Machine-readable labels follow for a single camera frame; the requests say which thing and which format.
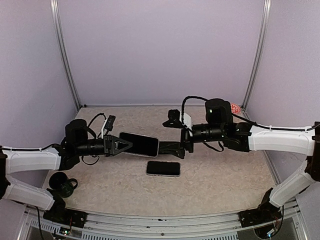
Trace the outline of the black phone with purple edge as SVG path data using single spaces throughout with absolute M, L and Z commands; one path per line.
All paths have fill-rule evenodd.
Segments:
M 160 141 L 151 136 L 121 132 L 119 138 L 132 143 L 125 153 L 155 158 L 158 156 Z

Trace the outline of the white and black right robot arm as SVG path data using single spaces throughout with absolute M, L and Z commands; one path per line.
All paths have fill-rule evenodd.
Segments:
M 306 160 L 280 185 L 269 189 L 256 208 L 256 218 L 266 222 L 289 199 L 303 192 L 320 180 L 320 124 L 292 128 L 260 125 L 242 118 L 235 123 L 236 114 L 232 113 L 231 103 L 220 99 L 205 99 L 206 123 L 193 124 L 185 113 L 185 103 L 181 109 L 168 111 L 168 120 L 162 125 L 166 128 L 181 130 L 180 141 L 162 141 L 159 144 L 160 155 L 173 155 L 180 159 L 185 152 L 193 153 L 194 144 L 208 146 L 217 142 L 222 150 L 228 148 L 238 152 L 277 151 L 303 154 Z

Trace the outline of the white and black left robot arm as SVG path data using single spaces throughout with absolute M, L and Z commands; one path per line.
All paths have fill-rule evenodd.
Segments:
M 65 126 L 65 138 L 60 144 L 43 148 L 0 148 L 0 197 L 49 211 L 63 223 L 70 211 L 60 196 L 12 177 L 13 173 L 72 169 L 84 156 L 116 156 L 132 147 L 132 143 L 107 134 L 97 138 L 84 119 L 76 119 Z

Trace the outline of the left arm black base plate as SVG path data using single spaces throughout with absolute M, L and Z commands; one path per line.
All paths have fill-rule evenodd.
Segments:
M 84 228 L 88 213 L 74 209 L 63 209 L 62 211 L 46 210 L 43 214 L 45 220 L 76 228 Z

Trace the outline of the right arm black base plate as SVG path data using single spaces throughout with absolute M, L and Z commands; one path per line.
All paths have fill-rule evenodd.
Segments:
M 276 211 L 269 211 L 267 209 L 248 209 L 238 213 L 240 224 L 242 228 L 260 225 L 268 222 L 275 221 L 282 218 L 282 212 L 277 209 Z

